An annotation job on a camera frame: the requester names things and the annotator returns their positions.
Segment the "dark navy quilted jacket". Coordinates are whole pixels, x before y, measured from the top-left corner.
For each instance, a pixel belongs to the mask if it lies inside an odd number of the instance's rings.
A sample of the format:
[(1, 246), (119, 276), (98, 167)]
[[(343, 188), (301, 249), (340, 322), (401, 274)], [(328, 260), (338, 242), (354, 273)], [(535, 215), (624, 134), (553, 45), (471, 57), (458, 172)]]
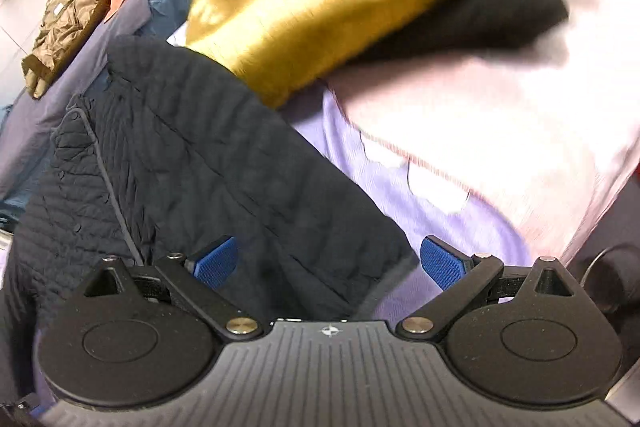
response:
[(361, 188), (228, 69), (120, 37), (107, 88), (78, 98), (18, 221), (1, 291), (1, 398), (34, 389), (35, 335), (106, 255), (148, 265), (222, 236), (220, 288), (254, 319), (370, 317), (418, 260)]

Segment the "lavender cloth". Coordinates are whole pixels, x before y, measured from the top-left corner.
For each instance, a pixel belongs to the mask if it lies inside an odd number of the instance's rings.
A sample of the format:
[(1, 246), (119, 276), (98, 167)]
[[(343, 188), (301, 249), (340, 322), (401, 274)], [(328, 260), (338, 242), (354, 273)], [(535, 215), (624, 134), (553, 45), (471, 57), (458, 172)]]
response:
[(285, 215), (273, 243), (278, 283), (258, 308), (266, 320), (335, 321), (359, 313), (397, 323), (439, 294), (421, 267), (434, 235), (463, 254), (508, 265), (530, 258), (520, 234), (491, 205), (352, 127), (319, 84), (285, 104), (277, 127)]

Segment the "white pink striped sheet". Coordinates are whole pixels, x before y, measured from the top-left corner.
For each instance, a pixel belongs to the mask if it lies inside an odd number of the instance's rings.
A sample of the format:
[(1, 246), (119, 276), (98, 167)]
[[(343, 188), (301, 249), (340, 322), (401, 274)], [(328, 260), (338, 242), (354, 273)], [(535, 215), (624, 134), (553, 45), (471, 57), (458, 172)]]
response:
[(534, 256), (569, 262), (639, 161), (639, 0), (565, 0), (515, 52), (349, 67), (328, 83), (368, 142), (500, 211)]

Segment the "purple grey blanket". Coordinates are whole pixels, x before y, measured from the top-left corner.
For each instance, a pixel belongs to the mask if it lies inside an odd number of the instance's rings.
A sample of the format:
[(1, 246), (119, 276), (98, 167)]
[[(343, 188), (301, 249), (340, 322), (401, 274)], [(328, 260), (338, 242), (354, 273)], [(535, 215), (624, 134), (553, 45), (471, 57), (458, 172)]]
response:
[(84, 93), (106, 64), (106, 48), (121, 35), (132, 35), (151, 18), (149, 0), (126, 0), (106, 23), (99, 24), (64, 74), (39, 100), (22, 93), (1, 130), (1, 197), (10, 196), (30, 164), (41, 154), (72, 98)]

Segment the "black folded garment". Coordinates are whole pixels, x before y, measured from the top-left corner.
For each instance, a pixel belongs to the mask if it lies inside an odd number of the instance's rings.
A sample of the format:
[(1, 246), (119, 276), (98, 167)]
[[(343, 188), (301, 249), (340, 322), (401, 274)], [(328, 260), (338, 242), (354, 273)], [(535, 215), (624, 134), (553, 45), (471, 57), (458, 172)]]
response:
[(567, 20), (564, 0), (440, 0), (371, 44), (352, 65), (465, 50), (513, 50)]

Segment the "olive green puffer jacket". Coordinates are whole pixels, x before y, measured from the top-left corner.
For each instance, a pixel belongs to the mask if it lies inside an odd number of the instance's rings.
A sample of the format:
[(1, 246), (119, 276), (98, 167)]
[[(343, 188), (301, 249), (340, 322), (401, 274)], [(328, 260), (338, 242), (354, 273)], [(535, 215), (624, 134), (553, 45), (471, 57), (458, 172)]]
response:
[(110, 7), (111, 0), (47, 0), (32, 50), (22, 61), (31, 98), (42, 98), (60, 78)]

